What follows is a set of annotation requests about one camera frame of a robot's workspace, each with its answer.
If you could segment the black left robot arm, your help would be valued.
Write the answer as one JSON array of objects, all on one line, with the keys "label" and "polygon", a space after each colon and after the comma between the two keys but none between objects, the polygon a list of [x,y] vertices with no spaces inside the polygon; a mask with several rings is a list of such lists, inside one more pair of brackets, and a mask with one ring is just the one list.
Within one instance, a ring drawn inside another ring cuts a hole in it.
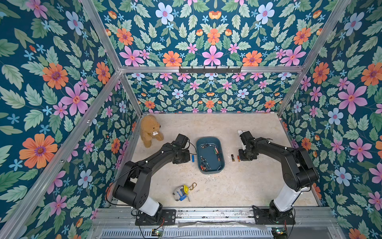
[{"label": "black left robot arm", "polygon": [[153,155],[125,163],[115,181],[112,196],[150,217],[159,216],[162,205],[149,196],[152,176],[168,163],[189,162],[189,141],[186,136],[178,135],[175,141],[163,144]]}]

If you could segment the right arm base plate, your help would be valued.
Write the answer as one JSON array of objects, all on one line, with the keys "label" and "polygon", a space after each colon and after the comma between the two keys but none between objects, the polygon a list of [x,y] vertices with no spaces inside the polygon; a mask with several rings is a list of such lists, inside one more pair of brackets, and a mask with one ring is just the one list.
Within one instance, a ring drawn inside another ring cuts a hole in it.
[{"label": "right arm base plate", "polygon": [[286,212],[280,212],[276,207],[262,209],[252,206],[254,220],[257,225],[294,225],[293,209]]}]

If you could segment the teal plastic storage box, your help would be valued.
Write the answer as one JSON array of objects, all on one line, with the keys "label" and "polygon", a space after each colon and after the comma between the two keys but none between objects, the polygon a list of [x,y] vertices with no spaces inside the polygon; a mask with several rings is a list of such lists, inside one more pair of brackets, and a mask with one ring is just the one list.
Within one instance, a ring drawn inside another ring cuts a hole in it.
[{"label": "teal plastic storage box", "polygon": [[199,170],[203,174],[217,174],[225,168],[221,142],[216,137],[202,137],[196,143]]}]

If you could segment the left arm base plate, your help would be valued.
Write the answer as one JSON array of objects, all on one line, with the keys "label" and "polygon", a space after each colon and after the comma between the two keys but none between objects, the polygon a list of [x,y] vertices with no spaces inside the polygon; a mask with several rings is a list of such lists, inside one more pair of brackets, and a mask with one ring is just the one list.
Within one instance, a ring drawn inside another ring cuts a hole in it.
[{"label": "left arm base plate", "polygon": [[161,209],[154,216],[149,216],[141,211],[137,212],[136,226],[172,226],[176,221],[175,209]]}]

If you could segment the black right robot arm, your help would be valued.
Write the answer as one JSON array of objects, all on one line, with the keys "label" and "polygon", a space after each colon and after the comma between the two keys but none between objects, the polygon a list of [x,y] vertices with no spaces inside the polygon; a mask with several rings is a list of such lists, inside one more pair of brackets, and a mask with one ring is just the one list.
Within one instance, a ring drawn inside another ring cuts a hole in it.
[{"label": "black right robot arm", "polygon": [[240,139],[244,147],[239,150],[241,161],[252,161],[263,154],[281,164],[284,185],[271,201],[269,214],[278,216],[289,212],[298,197],[310,191],[318,180],[317,170],[305,148],[282,146],[264,137],[254,138],[248,131],[243,132]]}]

